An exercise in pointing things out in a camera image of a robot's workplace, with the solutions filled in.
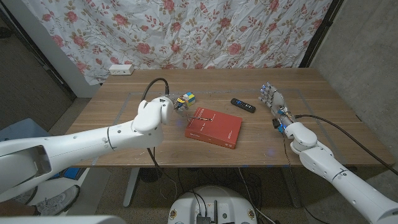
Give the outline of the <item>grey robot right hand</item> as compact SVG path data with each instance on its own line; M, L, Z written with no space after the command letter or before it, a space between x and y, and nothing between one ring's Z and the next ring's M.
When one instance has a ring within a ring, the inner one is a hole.
M259 100L271 110L274 116L272 119L273 127L283 133L287 126L296 122L295 116L289 111L283 95L275 86L267 82L262 85L260 92Z

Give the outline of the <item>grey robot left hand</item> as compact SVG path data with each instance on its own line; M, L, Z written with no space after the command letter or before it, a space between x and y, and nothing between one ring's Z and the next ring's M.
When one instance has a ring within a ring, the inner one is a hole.
M196 102L195 95L187 92L184 95L167 95L167 98L172 100L174 110L183 118L188 118L188 109Z

